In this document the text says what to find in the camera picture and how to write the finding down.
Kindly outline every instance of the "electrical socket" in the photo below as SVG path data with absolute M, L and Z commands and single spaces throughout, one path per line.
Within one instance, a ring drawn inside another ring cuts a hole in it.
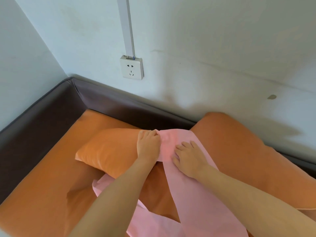
M 144 77 L 143 60 L 141 58 L 128 59 L 123 55 L 120 59 L 123 77 L 141 80 Z

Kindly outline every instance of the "bed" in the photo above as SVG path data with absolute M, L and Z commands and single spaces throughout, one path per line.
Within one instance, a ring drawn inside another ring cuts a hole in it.
M 0 133 L 0 228 L 14 237 L 63 236 L 67 193 L 103 175 L 74 159 L 97 131 L 194 124 L 100 83 L 65 79 Z M 284 156 L 316 177 L 315 164 Z

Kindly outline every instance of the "white wall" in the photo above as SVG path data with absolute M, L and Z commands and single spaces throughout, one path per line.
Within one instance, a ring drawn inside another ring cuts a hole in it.
M 316 162 L 316 0 L 130 0 L 142 81 L 121 77 L 116 0 L 17 2 L 68 75 L 192 120 L 226 112 Z
M 15 0 L 0 0 L 0 130 L 66 77 Z

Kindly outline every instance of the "padded headboard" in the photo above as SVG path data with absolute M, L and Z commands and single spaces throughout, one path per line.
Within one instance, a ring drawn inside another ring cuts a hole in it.
M 65 79 L 0 132 L 0 203 L 86 109 L 147 130 L 189 130 L 195 124 L 100 83 Z M 315 164 L 285 156 L 316 178 Z

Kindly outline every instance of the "power outlet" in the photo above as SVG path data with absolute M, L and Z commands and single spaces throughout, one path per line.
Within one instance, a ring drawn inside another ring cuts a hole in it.
M 141 58 L 128 59 L 123 55 L 120 59 L 123 77 L 141 80 L 144 77 L 143 60 Z

